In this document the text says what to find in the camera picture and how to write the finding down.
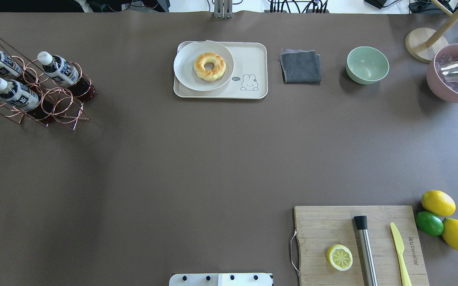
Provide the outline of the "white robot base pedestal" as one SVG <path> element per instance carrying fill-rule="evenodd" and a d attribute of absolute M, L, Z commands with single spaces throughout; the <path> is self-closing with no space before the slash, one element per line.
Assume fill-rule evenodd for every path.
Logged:
<path fill-rule="evenodd" d="M 273 286 L 272 273 L 179 273 L 169 279 L 169 286 Z"/>

